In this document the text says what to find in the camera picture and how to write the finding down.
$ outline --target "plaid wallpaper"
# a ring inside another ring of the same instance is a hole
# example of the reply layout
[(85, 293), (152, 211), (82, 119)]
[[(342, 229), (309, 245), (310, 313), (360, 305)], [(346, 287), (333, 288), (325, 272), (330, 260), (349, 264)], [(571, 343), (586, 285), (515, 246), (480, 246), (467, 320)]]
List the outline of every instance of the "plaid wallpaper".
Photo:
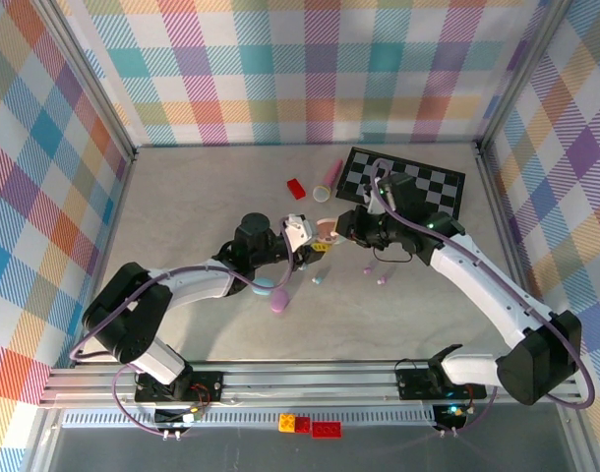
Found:
[(125, 165), (30, 0), (0, 2), (0, 471), (70, 348)]
[(584, 326), (599, 397), (600, 0), (575, 0), (496, 140), (499, 187), (533, 290)]
[(141, 145), (471, 141), (547, 0), (59, 0)]

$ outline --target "white table surface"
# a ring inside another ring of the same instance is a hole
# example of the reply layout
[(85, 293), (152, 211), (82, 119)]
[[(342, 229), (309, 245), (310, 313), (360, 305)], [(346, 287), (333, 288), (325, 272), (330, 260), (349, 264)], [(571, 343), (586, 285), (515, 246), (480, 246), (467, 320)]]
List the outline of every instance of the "white table surface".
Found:
[[(366, 148), (466, 174), (460, 222), (484, 253), (507, 270), (471, 145), (394, 145)], [(311, 198), (350, 146), (146, 148), (139, 155), (107, 263), (106, 278), (122, 264), (145, 268), (200, 263), (232, 239), (241, 217), (266, 214), (272, 227), (290, 212), (312, 219), (337, 217), (354, 207)], [(308, 196), (295, 201), (286, 181), (297, 178)], [(399, 246), (384, 252), (399, 259)], [(450, 282), (414, 259), (406, 265), (363, 268), (372, 253), (345, 243), (306, 272), (295, 272), (292, 300), (281, 315), (250, 289), (166, 314), (159, 336), (187, 360), (394, 359), (429, 357), (449, 344), (503, 352), (488, 319)], [(257, 276), (278, 280), (285, 267)], [(395, 270), (386, 285), (377, 279)], [(321, 285), (311, 282), (328, 274)], [(97, 347), (89, 343), (88, 351)]]

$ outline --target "chessboard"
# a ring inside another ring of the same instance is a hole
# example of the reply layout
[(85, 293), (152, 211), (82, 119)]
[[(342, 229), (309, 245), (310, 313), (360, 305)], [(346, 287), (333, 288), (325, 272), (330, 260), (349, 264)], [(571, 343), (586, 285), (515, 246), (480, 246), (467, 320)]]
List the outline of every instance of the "chessboard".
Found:
[[(443, 169), (413, 160), (401, 159), (371, 150), (353, 147), (337, 183), (339, 199), (364, 204), (364, 187), (370, 183), (372, 164), (378, 158), (388, 161), (390, 173), (405, 172), (416, 179), (416, 187), (426, 192), (426, 201), (433, 211), (445, 211), (458, 219), (461, 195), (466, 176), (461, 172)], [(383, 168), (377, 175), (384, 176)]]

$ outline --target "red lego brick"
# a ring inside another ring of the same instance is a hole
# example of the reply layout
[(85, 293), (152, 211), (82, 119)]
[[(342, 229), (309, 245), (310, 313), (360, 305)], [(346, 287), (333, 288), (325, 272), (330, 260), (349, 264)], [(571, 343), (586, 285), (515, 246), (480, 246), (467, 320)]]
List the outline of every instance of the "red lego brick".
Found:
[(302, 185), (300, 185), (300, 182), (298, 182), (298, 179), (288, 181), (287, 187), (296, 200), (304, 199), (307, 196), (307, 193), (302, 188)]
[(296, 416), (296, 433), (308, 435), (311, 433), (311, 418), (308, 416)]
[(316, 440), (337, 440), (341, 438), (341, 423), (338, 421), (314, 421), (311, 437)]

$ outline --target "metal rail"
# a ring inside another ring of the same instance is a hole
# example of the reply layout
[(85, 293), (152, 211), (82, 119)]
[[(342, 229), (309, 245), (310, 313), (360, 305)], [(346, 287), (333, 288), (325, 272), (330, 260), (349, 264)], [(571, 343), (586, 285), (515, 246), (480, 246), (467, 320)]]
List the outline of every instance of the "metal rail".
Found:
[[(217, 407), (343, 407), (449, 404), (450, 401), (402, 401), (398, 398), (392, 361), (368, 362), (206, 362), (192, 364), (195, 371), (223, 371), (224, 386)], [(53, 370), (42, 395), (44, 408), (109, 408), (114, 405), (112, 379), (120, 365), (84, 364), (75, 369)], [(415, 369), (401, 364), (400, 369)], [(124, 374), (117, 383), (119, 399), (134, 405), (134, 374)], [(557, 396), (578, 401), (575, 381), (559, 385)], [(498, 402), (515, 402), (500, 389)], [(138, 404), (153, 407), (153, 403)], [(186, 408), (188, 403), (171, 403)]]

